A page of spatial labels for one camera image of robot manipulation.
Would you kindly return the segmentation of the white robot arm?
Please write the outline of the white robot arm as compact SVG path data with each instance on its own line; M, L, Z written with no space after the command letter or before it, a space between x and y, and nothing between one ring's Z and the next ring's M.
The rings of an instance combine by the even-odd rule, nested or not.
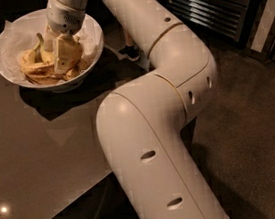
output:
M48 0L59 33L77 33L88 0ZM113 90L96 116L108 164L140 219L230 219L180 137L208 104L215 58L156 0L102 0L153 68Z

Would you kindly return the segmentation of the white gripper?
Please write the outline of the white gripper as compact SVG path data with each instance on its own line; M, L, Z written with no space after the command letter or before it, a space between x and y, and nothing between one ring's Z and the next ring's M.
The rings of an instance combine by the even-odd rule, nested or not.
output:
M81 6L81 0L48 0L46 8L49 25L43 35L43 47L46 52L53 51L55 72L66 73L74 66L76 44L71 34L81 29L85 9Z

